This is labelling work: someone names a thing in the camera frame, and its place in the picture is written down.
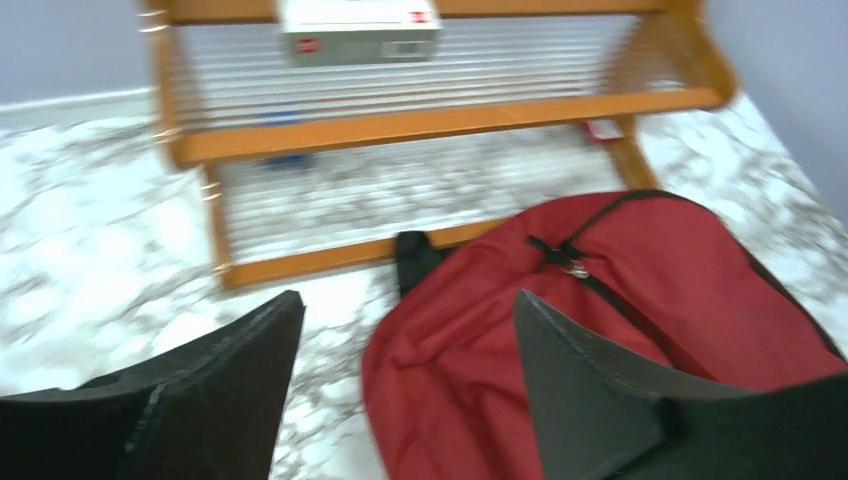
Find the red backpack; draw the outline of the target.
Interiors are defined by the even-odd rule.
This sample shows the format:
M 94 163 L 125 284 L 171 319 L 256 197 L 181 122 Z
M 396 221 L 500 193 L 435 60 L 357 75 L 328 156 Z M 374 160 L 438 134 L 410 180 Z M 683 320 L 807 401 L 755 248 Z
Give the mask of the red backpack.
M 847 359 L 708 208 L 543 203 L 460 247 L 362 364 L 391 479 L 843 479 Z

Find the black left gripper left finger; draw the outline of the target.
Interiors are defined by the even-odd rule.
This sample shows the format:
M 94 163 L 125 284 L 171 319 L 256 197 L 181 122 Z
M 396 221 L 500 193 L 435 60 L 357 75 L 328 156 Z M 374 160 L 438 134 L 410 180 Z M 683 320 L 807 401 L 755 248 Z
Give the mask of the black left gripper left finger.
M 1 400 L 5 479 L 265 479 L 305 315 L 283 292 L 70 390 Z

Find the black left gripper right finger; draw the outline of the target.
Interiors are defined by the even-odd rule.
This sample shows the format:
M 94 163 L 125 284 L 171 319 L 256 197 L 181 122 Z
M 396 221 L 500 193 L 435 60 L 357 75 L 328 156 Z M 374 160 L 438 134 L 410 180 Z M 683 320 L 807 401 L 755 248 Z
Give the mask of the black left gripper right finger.
M 514 303 L 548 479 L 843 479 L 847 378 L 756 392 L 660 365 L 529 291 Z

